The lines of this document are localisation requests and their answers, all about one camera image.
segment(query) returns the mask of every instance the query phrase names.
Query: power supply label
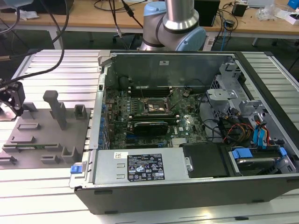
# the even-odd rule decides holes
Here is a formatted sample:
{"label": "power supply label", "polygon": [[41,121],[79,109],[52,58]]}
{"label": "power supply label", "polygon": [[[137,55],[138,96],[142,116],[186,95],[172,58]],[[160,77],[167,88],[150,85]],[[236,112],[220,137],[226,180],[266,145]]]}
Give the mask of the power supply label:
{"label": "power supply label", "polygon": [[128,180],[165,180],[162,154],[128,155]]}

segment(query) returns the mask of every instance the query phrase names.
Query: desk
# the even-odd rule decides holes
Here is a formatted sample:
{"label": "desk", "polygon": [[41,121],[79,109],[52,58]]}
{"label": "desk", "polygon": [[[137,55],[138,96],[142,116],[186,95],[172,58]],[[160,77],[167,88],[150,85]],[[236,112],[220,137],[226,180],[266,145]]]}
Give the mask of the desk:
{"label": "desk", "polygon": [[[221,0],[222,6],[231,0]],[[71,9],[69,25],[67,31],[83,31],[83,32],[113,32],[116,33],[114,21],[110,12],[103,12],[93,7],[93,0],[75,0]],[[288,0],[276,0],[280,5],[286,6]],[[121,7],[121,3],[117,3],[116,7]],[[143,24],[143,9],[145,4],[137,4],[134,9],[136,19]],[[108,4],[104,3],[103,7],[108,8]],[[243,17],[238,17],[239,25],[232,32],[232,36],[236,37],[255,37],[255,38],[278,38],[278,39],[299,39],[299,26],[293,26],[290,23],[277,19],[276,21],[258,21],[256,18],[256,9],[247,9]],[[40,18],[28,21],[20,21],[17,29],[31,30],[47,30],[52,39],[57,35],[57,29],[48,14],[39,14]],[[0,17],[9,24],[15,21],[14,14],[0,13]],[[65,16],[55,15],[60,26],[64,25]],[[123,33],[142,33],[142,29],[138,24],[130,18],[127,13],[117,13],[117,22]],[[217,36],[221,28],[220,18],[217,16],[213,27],[205,27],[207,39],[204,50],[211,50],[214,38]],[[60,43],[54,43],[55,49],[60,49]]]}

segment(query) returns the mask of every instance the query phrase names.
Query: blue cable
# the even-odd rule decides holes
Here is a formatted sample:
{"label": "blue cable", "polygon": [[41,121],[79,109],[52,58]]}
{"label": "blue cable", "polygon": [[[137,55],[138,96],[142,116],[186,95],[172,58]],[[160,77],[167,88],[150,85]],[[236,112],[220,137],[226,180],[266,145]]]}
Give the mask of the blue cable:
{"label": "blue cable", "polygon": [[223,41],[222,41],[222,45],[221,45],[221,49],[220,49],[220,51],[223,50],[223,44],[224,44],[224,40],[225,40],[225,34],[226,34],[226,25],[225,25],[225,23],[224,23],[224,37],[223,37]]}

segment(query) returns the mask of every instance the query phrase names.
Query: motherboard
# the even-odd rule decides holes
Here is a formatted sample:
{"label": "motherboard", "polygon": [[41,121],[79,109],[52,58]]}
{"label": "motherboard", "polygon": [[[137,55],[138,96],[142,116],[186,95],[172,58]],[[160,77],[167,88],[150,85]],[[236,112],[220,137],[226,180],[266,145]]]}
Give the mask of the motherboard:
{"label": "motherboard", "polygon": [[106,90],[110,149],[179,147],[205,142],[190,89]]}

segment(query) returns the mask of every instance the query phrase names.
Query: floor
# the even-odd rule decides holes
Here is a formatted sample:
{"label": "floor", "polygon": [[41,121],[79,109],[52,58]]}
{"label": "floor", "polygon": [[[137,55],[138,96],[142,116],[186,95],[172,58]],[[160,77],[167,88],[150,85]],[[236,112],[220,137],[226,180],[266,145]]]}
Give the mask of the floor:
{"label": "floor", "polygon": [[[46,31],[28,31],[18,30],[16,34],[24,41],[25,45],[14,35],[10,33],[7,36],[0,37],[0,56],[25,53],[28,49],[45,48],[52,49],[50,36]],[[121,41],[112,42],[113,33],[93,33],[94,41],[88,40],[86,32],[66,32],[64,34],[64,42],[66,49],[124,49]],[[127,45],[130,44],[132,36],[125,36]],[[136,49],[141,44],[141,39],[137,40],[132,46]],[[253,38],[237,38],[232,37],[224,50],[227,51],[270,51],[274,56],[289,69],[294,60],[299,56],[298,49],[294,45],[295,40],[279,40],[276,46],[272,46],[273,39],[260,39],[257,47],[251,44]],[[220,50],[221,40],[216,43],[212,50]],[[10,79],[18,66],[22,62],[22,58],[18,60],[0,62],[0,78]],[[299,61],[294,65],[291,74],[299,79]]]}

